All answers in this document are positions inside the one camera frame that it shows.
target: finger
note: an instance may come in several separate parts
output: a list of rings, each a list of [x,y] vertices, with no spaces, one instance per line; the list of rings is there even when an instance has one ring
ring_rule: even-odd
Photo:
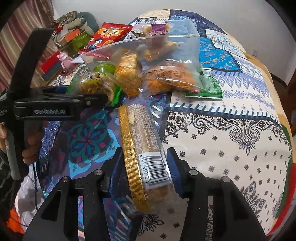
[[[35,134],[30,134],[28,137],[28,143],[30,145],[35,145],[36,143],[40,142],[44,136],[44,129],[42,128],[40,131],[36,132]]]
[[[7,128],[4,125],[0,125],[0,139],[6,139]]]
[[[6,154],[6,145],[5,145],[5,140],[4,139],[0,139],[0,149]]]
[[[30,148],[23,150],[22,157],[25,159],[32,157],[33,155],[35,155],[38,152],[41,145],[42,145],[42,142],[40,141],[40,142],[34,144],[33,146],[31,146]]]
[[[46,127],[46,126],[48,126],[49,125],[49,122],[47,121],[47,120],[43,120],[42,121],[42,126],[43,127]]]
[[[27,165],[29,164],[33,164],[35,161],[37,161],[38,158],[38,154],[36,153],[35,155],[28,157],[28,158],[24,158],[24,163],[26,163]]]

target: barcode sticker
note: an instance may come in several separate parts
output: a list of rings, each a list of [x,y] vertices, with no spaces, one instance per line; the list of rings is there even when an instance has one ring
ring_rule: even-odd
[[[210,76],[210,77],[213,77],[215,79],[215,76],[214,76],[214,73],[213,73],[212,70],[202,68],[202,72],[204,73],[205,76]]]
[[[145,152],[138,156],[146,189],[170,184],[160,152]]]

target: pink stuffed toy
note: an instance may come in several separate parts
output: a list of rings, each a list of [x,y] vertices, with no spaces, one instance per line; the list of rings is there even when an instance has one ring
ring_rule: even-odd
[[[71,61],[73,61],[73,59],[71,57],[69,57],[66,52],[60,52],[60,54],[57,55],[57,57],[62,62],[62,68],[64,70],[70,70],[74,67],[74,64],[71,63]]]

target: bedspread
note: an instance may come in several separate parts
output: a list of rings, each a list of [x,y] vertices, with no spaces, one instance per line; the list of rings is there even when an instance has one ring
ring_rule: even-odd
[[[152,11],[130,24],[179,19],[190,19],[197,28],[200,62],[212,69],[224,97],[222,101],[192,99],[181,92],[151,97],[147,102],[164,149],[174,147],[181,159],[205,176],[229,176],[268,235],[285,217],[295,189],[293,138],[270,73],[237,40],[196,13]],[[63,122],[49,157],[49,172],[41,180],[45,193],[65,175],[78,178],[100,168],[120,142],[116,112],[87,109],[79,122]],[[104,202],[111,239],[127,240],[131,224],[114,209],[128,212],[122,204],[129,198]],[[80,230],[82,203],[80,197]],[[206,240],[211,240],[213,231],[212,204],[209,196]],[[180,199],[175,207],[145,215],[137,240],[179,240],[186,208],[186,200]]]

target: striped curtain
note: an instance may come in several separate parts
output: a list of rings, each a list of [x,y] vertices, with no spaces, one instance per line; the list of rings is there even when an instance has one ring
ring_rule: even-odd
[[[50,27],[52,22],[51,0],[25,0],[15,10],[0,32],[0,91],[9,87],[18,56],[32,30],[37,27]],[[56,45],[50,40],[37,69],[56,51]],[[35,71],[31,86],[37,87],[43,83],[43,78]]]

